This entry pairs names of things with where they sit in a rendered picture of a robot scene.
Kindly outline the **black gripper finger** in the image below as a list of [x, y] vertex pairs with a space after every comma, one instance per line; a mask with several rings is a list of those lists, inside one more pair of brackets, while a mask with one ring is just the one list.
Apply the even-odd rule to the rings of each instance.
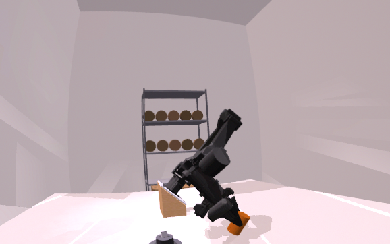
[[232, 203], [232, 208], [219, 218], [224, 218], [238, 227], [241, 227], [243, 224], [234, 203]]
[[232, 204], [232, 203], [235, 204], [235, 207], [236, 207], [237, 211], [240, 211], [240, 210], [239, 210], [239, 207], [238, 207], [238, 204], [237, 204], [237, 201], [236, 201], [236, 199], [235, 199], [235, 196], [233, 196], [233, 197], [231, 198], [230, 202], [231, 202], [231, 204]]

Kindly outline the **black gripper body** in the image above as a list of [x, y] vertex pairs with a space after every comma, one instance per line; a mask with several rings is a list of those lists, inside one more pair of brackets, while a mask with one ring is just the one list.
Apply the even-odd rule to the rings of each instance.
[[218, 180], [212, 178], [198, 190], [198, 192], [200, 192], [199, 196], [203, 196], [204, 199], [209, 200], [211, 203], [209, 205], [209, 211], [207, 212], [207, 218], [209, 218], [211, 222], [216, 221], [232, 208], [230, 202], [231, 198], [229, 196], [231, 194], [233, 195], [234, 191], [230, 187], [223, 189], [218, 182]]

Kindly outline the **orange knob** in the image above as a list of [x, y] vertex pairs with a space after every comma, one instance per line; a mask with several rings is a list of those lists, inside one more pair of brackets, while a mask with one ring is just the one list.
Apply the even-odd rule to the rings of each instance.
[[242, 230], [244, 229], [246, 223], [249, 221], [250, 217], [249, 215], [247, 215], [246, 213], [244, 212], [240, 212], [238, 211], [238, 214], [239, 214], [239, 217], [241, 218], [241, 221], [242, 221], [242, 226], [241, 227], [238, 227], [236, 226], [234, 223], [230, 223], [230, 225], [228, 226], [227, 230], [231, 233], [231, 234], [234, 234], [236, 236], [240, 235], [240, 233], [242, 232]]

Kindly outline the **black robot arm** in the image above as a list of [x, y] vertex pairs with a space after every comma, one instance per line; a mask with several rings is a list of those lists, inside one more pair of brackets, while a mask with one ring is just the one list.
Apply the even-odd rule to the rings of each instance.
[[[187, 186], [192, 184], [199, 190], [226, 168], [230, 163], [230, 159], [224, 146], [229, 141], [233, 132], [240, 128], [241, 124], [239, 115], [231, 109], [224, 109], [218, 119], [217, 128], [193, 156], [186, 158], [183, 162], [181, 161], [174, 168], [172, 171], [174, 176], [172, 176], [168, 184], [165, 185], [163, 183], [165, 188], [177, 196], [177, 193], [185, 184]], [[210, 208], [210, 204], [210, 201], [206, 199], [203, 199], [201, 203], [197, 203], [193, 207], [196, 216], [204, 219]]]

